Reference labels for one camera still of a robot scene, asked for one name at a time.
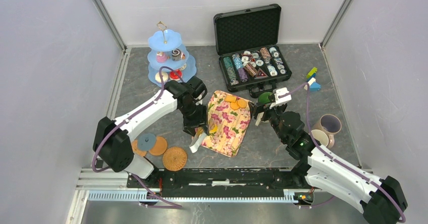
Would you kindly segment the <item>chocolate swirl cake roll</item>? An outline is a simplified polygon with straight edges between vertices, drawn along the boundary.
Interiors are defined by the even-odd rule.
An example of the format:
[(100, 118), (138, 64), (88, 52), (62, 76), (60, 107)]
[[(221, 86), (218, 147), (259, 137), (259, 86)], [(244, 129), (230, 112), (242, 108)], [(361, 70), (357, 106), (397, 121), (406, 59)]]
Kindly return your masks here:
[(174, 62), (184, 60), (186, 58), (185, 54), (178, 48), (171, 51), (171, 59)]

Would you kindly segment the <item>silver serving tongs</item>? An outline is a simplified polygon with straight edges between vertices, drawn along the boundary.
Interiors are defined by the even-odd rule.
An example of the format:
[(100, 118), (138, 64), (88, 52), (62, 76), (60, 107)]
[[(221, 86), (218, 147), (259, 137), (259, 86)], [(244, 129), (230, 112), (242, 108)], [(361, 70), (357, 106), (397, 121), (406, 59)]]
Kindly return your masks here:
[(189, 149), (191, 153), (196, 153), (201, 146), (204, 139), (207, 137), (207, 133), (204, 131), (203, 128), (198, 128), (195, 132), (194, 137), (192, 138), (191, 144), (189, 146)]

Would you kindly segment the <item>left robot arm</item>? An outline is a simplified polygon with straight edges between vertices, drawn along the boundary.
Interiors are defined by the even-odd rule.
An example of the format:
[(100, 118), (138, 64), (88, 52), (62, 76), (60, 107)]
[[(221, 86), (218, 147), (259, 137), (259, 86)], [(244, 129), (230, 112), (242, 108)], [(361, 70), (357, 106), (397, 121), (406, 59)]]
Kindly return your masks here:
[(169, 81), (150, 100), (114, 120), (102, 118), (97, 125), (93, 142), (93, 171), (100, 157), (114, 172), (128, 172), (139, 177), (146, 187), (158, 183), (156, 167), (145, 157), (136, 155), (131, 147), (146, 128), (163, 116), (179, 110), (183, 116), (183, 132), (199, 139), (197, 130), (208, 133), (207, 105), (202, 104), (207, 94), (203, 81), (196, 76), (187, 82)]

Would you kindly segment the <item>pink cupcake with topping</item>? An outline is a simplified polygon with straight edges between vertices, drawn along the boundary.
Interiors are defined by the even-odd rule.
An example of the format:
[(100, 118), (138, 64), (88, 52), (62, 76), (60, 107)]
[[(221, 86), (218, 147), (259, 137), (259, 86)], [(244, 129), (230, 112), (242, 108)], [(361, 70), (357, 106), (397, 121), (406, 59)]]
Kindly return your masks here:
[(169, 59), (169, 56), (166, 52), (158, 51), (156, 53), (156, 61), (158, 63), (165, 63)]

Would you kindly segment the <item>white glazed donut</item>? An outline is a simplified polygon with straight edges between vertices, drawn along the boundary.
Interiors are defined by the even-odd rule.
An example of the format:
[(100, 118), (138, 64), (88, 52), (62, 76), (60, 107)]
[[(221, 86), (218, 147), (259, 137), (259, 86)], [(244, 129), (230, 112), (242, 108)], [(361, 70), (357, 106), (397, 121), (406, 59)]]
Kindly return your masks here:
[(159, 84), (162, 83), (162, 82), (166, 83), (166, 82), (169, 81), (169, 79), (170, 78), (169, 78), (169, 73), (168, 72), (161, 71), (161, 72), (157, 72), (155, 74), (155, 80)]

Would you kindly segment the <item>chocolate sprinkled donut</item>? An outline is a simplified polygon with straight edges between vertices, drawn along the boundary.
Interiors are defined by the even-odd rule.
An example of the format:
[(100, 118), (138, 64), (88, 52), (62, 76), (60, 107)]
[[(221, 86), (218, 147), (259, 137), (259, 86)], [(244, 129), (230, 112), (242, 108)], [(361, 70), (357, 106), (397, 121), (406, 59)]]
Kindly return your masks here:
[(186, 67), (187, 67), (187, 64), (184, 64), (182, 67), (180, 67), (180, 68), (179, 68), (179, 70), (180, 70), (180, 71), (183, 71), (183, 70), (185, 70), (185, 69), (186, 69)]

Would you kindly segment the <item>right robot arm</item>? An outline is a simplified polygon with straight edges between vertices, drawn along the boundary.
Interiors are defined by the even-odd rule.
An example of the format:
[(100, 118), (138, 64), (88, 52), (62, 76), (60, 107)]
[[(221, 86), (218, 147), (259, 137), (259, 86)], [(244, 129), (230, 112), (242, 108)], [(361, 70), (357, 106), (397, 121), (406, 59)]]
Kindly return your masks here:
[(298, 188), (310, 185), (337, 197), (358, 210), (368, 223), (405, 223), (408, 207), (400, 183), (392, 176), (381, 178), (338, 157), (315, 140), (299, 113), (287, 111), (286, 88), (249, 103), (254, 119), (268, 122), (298, 161), (292, 169), (292, 183)]

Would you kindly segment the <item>red glazed donut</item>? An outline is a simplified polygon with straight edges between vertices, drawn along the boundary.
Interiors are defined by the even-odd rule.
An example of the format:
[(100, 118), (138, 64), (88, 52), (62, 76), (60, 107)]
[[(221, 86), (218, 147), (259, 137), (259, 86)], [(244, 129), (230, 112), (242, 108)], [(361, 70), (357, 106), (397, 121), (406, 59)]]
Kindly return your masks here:
[(182, 80), (182, 71), (181, 70), (174, 70), (170, 71), (169, 78), (170, 80), (180, 81)]

